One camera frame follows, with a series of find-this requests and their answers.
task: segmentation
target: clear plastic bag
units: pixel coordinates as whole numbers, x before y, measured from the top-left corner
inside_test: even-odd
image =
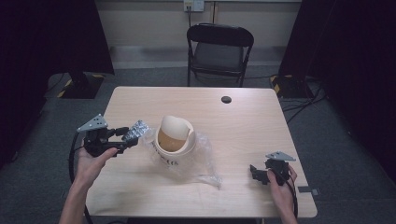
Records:
[[[158,165],[159,168],[166,168],[181,178],[221,187],[221,178],[216,173],[215,164],[212,160],[212,146],[206,135],[195,132],[195,146],[191,153],[180,159],[170,161],[162,156],[155,147],[155,133],[156,129],[149,129],[141,137],[155,165]]]

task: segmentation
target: chair backrest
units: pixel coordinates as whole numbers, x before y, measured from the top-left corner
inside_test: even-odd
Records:
[[[246,29],[237,26],[213,23],[199,23],[190,27],[187,32],[189,44],[202,42],[207,44],[252,47],[253,35]]]

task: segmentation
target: wooden table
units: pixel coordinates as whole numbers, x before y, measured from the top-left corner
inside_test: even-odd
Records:
[[[222,96],[232,101],[224,104]],[[159,172],[139,140],[110,159],[94,182],[87,198],[92,215],[277,217],[269,186],[252,179],[249,165],[264,169],[264,156],[278,150],[297,159],[291,162],[298,174],[296,189],[308,186],[273,90],[118,87],[104,118],[109,128],[130,127],[139,119],[157,128],[165,115],[188,120],[209,138],[221,188],[180,183],[169,171]],[[311,193],[297,192],[297,198],[299,217],[317,214]]]

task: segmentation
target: gray carpet floor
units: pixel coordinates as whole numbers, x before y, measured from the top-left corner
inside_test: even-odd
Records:
[[[250,66],[245,88],[270,88],[268,77],[278,66]],[[42,115],[27,136],[16,161],[0,170],[0,223],[57,223],[70,182],[67,158],[77,127],[104,113],[111,93],[118,86],[186,86],[187,68],[142,68],[116,70],[107,76],[93,100],[57,98],[69,79],[54,75]],[[224,77],[192,78],[192,86],[237,87]],[[318,82],[310,82],[313,92]],[[319,91],[318,96],[325,96]],[[305,99],[279,99],[291,109]],[[298,110],[285,112],[290,119]],[[333,104],[326,98],[310,105],[289,122],[314,196],[318,215],[300,218],[299,223],[396,223],[396,188],[378,162],[360,143]],[[108,223],[125,217],[94,217],[94,223]],[[280,223],[277,218],[265,223]]]

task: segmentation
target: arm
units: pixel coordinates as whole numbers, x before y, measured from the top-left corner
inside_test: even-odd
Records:
[[[293,182],[297,178],[297,174],[290,165],[289,169],[290,179],[288,181],[293,185]],[[284,184],[283,186],[279,186],[276,183],[276,176],[271,170],[268,170],[267,175],[270,180],[271,194],[282,223],[297,224],[297,219],[293,213],[293,198],[288,185]]]
[[[116,153],[117,149],[113,147],[99,157],[94,158],[85,148],[79,150],[76,179],[70,187],[64,203],[60,224],[82,223],[88,189],[92,186],[96,177],[99,176],[106,161]]]

